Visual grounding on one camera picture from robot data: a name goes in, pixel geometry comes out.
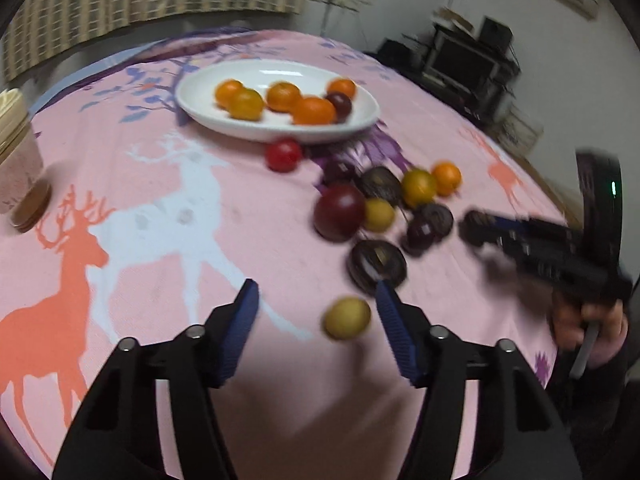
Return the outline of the small orange kumquat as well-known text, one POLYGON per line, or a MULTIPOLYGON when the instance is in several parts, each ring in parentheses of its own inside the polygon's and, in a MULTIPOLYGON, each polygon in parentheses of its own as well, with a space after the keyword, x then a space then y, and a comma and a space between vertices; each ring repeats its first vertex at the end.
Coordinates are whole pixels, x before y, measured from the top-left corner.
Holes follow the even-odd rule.
POLYGON ((454 194, 462 185, 462 173, 453 162, 438 162, 432 167, 431 175, 436 181, 437 194, 442 197, 454 194))

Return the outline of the dark purple tomato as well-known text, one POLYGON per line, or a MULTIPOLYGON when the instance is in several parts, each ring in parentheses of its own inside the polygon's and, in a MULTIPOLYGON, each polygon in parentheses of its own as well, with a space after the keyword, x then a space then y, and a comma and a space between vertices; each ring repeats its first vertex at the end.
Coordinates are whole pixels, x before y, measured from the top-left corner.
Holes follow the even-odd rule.
POLYGON ((366 218, 366 199, 352 184, 329 186, 314 205, 312 224, 333 243, 347 242, 355 236, 366 218))

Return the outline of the dark water chestnut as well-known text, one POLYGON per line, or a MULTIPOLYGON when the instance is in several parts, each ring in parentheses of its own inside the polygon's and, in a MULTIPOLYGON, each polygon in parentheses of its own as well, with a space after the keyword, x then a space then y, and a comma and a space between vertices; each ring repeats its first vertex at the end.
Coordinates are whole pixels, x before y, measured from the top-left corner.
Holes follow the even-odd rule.
POLYGON ((360 240, 346 258, 347 273, 365 294, 373 296, 378 283, 389 282, 398 287, 408 275, 402 251, 386 240, 360 240))

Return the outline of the small yellow-green fruit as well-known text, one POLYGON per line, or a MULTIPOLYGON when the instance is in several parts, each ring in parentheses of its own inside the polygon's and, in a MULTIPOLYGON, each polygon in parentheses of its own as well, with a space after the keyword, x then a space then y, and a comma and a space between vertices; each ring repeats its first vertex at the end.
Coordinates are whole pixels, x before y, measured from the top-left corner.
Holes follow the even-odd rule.
POLYGON ((351 340, 362 335, 371 323, 366 300, 344 297, 336 300, 322 318, 324 332, 334 340, 351 340))

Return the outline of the glass jar cream lid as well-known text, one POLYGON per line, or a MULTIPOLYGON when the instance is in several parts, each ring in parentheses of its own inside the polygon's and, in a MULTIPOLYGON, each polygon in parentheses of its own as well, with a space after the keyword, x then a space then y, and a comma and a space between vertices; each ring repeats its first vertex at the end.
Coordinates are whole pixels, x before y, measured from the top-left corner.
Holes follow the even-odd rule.
POLYGON ((52 190, 44 170, 23 93, 1 92, 1 215, 18 232, 31 229, 49 205, 52 190))

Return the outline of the large orange mandarin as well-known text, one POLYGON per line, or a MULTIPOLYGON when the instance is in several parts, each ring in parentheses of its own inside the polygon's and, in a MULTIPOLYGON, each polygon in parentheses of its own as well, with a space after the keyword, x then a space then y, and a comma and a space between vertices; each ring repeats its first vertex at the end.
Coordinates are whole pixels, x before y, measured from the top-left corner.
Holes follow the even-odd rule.
POLYGON ((292 108, 294 125, 324 126, 336 121, 336 109, 327 99, 318 96, 304 96, 292 108))

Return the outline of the dark red cherry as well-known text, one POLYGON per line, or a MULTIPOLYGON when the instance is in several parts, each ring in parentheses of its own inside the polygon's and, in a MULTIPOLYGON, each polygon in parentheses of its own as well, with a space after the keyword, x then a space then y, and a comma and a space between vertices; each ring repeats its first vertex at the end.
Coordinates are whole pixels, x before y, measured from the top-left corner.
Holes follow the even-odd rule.
POLYGON ((408 223, 405 234, 401 237, 400 246, 410 256, 420 256, 438 241, 431 222, 423 217, 414 217, 408 223))

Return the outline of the red cherry tomato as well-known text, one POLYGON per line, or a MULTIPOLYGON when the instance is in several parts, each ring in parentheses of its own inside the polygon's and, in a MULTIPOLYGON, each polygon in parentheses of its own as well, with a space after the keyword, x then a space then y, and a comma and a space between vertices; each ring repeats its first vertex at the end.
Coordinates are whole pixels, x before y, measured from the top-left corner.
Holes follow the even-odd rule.
POLYGON ((293 139, 280 139, 270 143, 265 151, 265 161, 271 171, 288 174, 303 159, 303 150, 293 139))

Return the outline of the pink deer tablecloth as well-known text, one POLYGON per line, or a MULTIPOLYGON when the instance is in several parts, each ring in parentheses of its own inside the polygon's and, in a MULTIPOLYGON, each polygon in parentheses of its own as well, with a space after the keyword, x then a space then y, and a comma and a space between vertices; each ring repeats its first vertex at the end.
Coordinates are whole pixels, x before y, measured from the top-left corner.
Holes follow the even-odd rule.
POLYGON ((322 333, 326 308, 355 290, 348 246, 310 222, 322 155, 276 174, 260 145, 208 131, 175 103, 185 76, 252 58, 317 66, 374 95, 380 121, 340 149, 358 165, 401 174, 448 160, 463 180, 454 214, 561 217, 477 128, 344 44, 246 32, 149 52, 32 118, 49 213, 27 233, 1 232, 1 413, 45 474, 120 338, 169 339, 252 278, 262 307, 238 372, 214 394, 238 475, 398 475, 422 394, 399 376, 379 322, 347 344, 322 333))

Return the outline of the white oval plate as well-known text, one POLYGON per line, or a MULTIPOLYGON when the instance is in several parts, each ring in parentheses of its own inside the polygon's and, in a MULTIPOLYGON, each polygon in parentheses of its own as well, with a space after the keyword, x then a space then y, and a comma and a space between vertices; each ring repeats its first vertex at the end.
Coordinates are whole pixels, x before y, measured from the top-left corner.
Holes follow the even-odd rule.
POLYGON ((232 138, 268 143, 292 138, 303 144, 341 141, 380 118, 378 101, 352 79, 302 63, 239 60, 186 76, 175 99, 201 126, 232 138), (294 125, 292 108, 304 96, 329 100, 336 121, 294 125))

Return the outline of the black tv stand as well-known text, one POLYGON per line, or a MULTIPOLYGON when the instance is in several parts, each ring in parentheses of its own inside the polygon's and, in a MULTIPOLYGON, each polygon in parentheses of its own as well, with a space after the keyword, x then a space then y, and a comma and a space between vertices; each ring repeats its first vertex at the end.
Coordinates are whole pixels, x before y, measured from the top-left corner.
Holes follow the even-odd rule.
POLYGON ((484 18, 476 34, 456 21, 437 22, 431 36, 412 42, 414 50, 386 39, 372 56, 477 127, 491 126, 521 73, 510 27, 484 18))

